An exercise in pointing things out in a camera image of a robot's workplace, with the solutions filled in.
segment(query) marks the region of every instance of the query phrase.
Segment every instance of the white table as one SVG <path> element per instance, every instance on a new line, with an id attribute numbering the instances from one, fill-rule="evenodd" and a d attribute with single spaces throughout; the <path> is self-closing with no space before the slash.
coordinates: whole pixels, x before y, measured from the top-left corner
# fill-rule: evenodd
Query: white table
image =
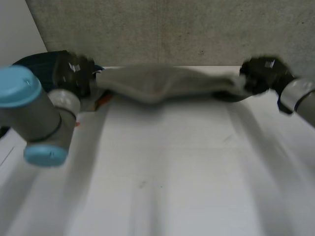
<path id="1" fill-rule="evenodd" d="M 233 66 L 193 67 L 209 73 Z M 315 131 L 266 94 L 81 114 L 67 163 L 0 141 L 0 236 L 313 236 Z"/>

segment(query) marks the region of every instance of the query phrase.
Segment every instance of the table surface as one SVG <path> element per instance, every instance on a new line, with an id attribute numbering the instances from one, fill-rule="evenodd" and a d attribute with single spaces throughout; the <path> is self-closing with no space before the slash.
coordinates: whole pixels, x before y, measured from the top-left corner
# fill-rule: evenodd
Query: table surface
<path id="1" fill-rule="evenodd" d="M 60 168 L 25 163 L 14 131 L 0 141 L 0 236 L 314 235 L 315 132 L 272 92 L 116 97 L 79 121 Z"/>

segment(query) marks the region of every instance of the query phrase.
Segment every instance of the gray cloth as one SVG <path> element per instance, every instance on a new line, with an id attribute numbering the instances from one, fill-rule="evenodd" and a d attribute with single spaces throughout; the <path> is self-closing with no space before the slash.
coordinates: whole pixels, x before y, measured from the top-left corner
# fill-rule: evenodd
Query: gray cloth
<path id="1" fill-rule="evenodd" d="M 137 101 L 154 104 L 178 96 L 205 95 L 225 91 L 240 100 L 250 94 L 243 90 L 245 79 L 235 75 L 211 76 L 183 67 L 141 64 L 105 69 L 96 77 L 99 88 Z"/>

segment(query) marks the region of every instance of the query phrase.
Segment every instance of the wall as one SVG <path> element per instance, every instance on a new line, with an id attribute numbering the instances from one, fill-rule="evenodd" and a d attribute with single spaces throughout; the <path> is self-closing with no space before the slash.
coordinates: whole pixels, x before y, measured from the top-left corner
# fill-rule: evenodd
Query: wall
<path id="1" fill-rule="evenodd" d="M 24 0 L 0 1 L 0 66 L 46 52 Z"/>
<path id="2" fill-rule="evenodd" d="M 281 55 L 315 75 L 315 1 L 27 0 L 48 50 L 102 65 L 240 65 Z"/>

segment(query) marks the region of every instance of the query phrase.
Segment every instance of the concrete wall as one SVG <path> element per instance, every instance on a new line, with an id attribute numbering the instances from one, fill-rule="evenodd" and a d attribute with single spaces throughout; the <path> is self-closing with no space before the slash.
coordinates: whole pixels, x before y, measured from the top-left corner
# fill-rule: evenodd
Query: concrete wall
<path id="1" fill-rule="evenodd" d="M 48 50 L 97 63 L 240 65 L 281 55 L 315 75 L 312 0 L 26 0 Z"/>

